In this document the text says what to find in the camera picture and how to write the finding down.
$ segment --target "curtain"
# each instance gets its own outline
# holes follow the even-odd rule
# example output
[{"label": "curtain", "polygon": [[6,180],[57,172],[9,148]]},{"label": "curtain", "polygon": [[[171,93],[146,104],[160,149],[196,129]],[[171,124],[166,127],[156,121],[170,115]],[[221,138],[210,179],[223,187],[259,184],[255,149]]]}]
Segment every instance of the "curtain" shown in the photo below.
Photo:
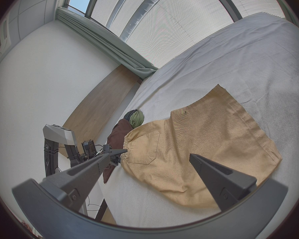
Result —
[{"label": "curtain", "polygon": [[82,17],[64,7],[59,7],[56,10],[56,19],[70,26],[110,58],[124,65],[140,78],[145,79],[158,70],[158,68],[98,22]]}]

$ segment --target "cable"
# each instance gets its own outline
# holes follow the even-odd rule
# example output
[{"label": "cable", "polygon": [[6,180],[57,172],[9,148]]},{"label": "cable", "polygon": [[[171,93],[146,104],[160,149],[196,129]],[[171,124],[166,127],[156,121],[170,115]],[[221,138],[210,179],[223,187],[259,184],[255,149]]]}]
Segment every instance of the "cable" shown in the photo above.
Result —
[{"label": "cable", "polygon": [[[89,198],[89,196],[88,196],[88,200],[89,200],[89,203],[88,203],[87,206],[89,206],[89,205],[95,205],[95,204],[90,204],[90,198]],[[94,212],[94,211],[98,211],[98,210],[99,210],[99,209],[97,209],[97,210],[87,210],[87,211]]]}]

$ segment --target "shorts pocket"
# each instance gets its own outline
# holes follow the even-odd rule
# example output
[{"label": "shorts pocket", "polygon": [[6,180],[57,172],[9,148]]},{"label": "shorts pocket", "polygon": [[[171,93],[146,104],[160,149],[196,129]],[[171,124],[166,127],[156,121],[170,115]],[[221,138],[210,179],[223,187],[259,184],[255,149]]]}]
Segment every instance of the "shorts pocket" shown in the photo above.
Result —
[{"label": "shorts pocket", "polygon": [[132,140],[128,146],[128,163],[149,164],[156,158],[159,131]]}]

